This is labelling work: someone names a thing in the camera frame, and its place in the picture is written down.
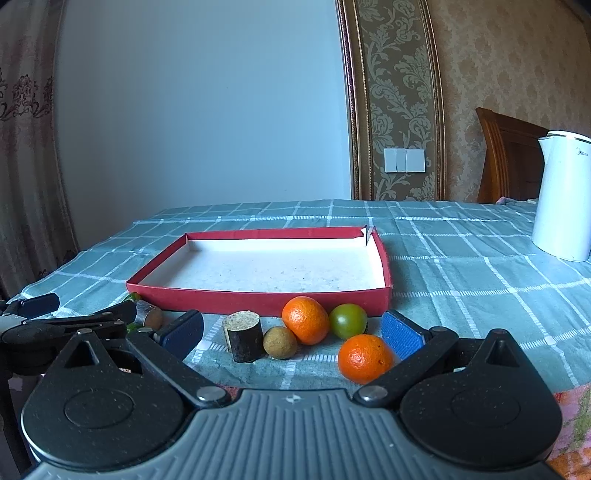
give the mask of wall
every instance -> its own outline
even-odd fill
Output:
[[[376,200],[433,200],[434,102],[417,0],[357,0],[371,104]],[[425,149],[426,172],[386,173],[384,148]]]
[[[448,192],[475,201],[486,146],[479,106],[591,135],[591,50],[561,0],[428,0],[447,137]]]
[[[350,198],[334,0],[70,1],[55,104],[82,248],[167,207]]]

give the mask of metal screw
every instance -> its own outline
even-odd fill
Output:
[[[221,387],[210,385],[197,390],[197,398],[201,401],[217,401],[226,396],[226,391]]]
[[[381,400],[386,395],[388,395],[388,390],[381,385],[367,385],[359,389],[359,396],[363,401]]]

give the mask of gray gripper base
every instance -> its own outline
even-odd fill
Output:
[[[201,410],[172,447],[114,472],[69,472],[42,463],[28,480],[558,480],[548,466],[471,472],[409,442],[394,416],[344,390],[245,390]]]

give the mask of wallpaper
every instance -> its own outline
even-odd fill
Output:
[[[434,104],[416,0],[357,0],[367,68],[376,200],[433,200]],[[384,172],[384,148],[425,149],[425,173]]]
[[[428,0],[439,54],[447,191],[474,202],[486,145],[475,109],[591,135],[591,49],[561,0]]]

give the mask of kettle lid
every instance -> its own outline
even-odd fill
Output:
[[[583,140],[584,142],[591,143],[591,138],[589,138],[589,137],[585,137],[584,135],[581,135],[581,134],[575,134],[573,132],[566,132],[563,130],[551,130],[548,132],[548,136],[549,137],[552,137],[552,136],[570,137],[570,138],[576,138],[577,140]]]

